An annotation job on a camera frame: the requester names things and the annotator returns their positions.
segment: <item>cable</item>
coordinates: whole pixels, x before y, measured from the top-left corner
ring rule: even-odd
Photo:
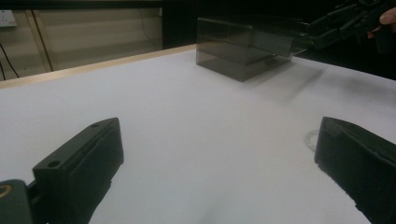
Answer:
[[[3,74],[3,80],[6,81],[6,75],[4,74],[3,65],[0,62],[1,73]]]
[[[155,48],[156,50],[158,50],[158,49],[157,49],[157,45],[155,45],[154,41],[153,41],[153,40],[148,36],[148,34],[146,33],[145,23],[143,23],[143,14],[142,14],[142,11],[141,11],[140,8],[139,8],[138,10],[139,10],[139,13],[140,13],[140,20],[142,21],[143,34],[145,34],[145,36],[146,36],[146,37],[148,38],[148,40],[151,42],[152,46],[154,46],[154,48]]]
[[[1,50],[3,51],[4,56],[6,57],[7,62],[8,62],[8,64],[9,64],[9,66],[11,67],[12,71],[14,71],[15,76],[20,77],[20,76],[18,75],[17,71],[15,71],[15,69],[14,69],[14,67],[12,66],[11,62],[9,61],[9,58],[8,58],[8,56],[7,56],[7,54],[6,54],[6,51],[4,50],[3,45],[2,45],[1,43],[0,43],[0,48],[1,48]]]

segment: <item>clear container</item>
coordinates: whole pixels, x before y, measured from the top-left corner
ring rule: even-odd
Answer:
[[[306,25],[262,15],[199,18],[196,62],[245,81],[307,49]]]

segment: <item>white table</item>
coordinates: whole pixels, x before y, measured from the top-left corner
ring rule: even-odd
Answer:
[[[125,163],[91,223],[369,223],[305,138],[327,116],[396,143],[395,81],[294,58],[238,82],[196,65],[194,46],[157,55],[1,84],[0,179],[31,182],[53,150],[118,117]]]

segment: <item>wall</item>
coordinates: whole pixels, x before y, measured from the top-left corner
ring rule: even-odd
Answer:
[[[21,77],[163,48],[158,8],[13,11],[0,43]],[[15,78],[3,53],[6,79]]]

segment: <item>dark background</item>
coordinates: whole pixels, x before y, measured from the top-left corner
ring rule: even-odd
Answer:
[[[196,43],[198,17],[263,14],[314,21],[344,0],[165,0],[163,46],[166,49]],[[296,55],[396,80],[396,52],[378,54],[375,41],[359,44],[355,37],[326,49],[310,49]]]

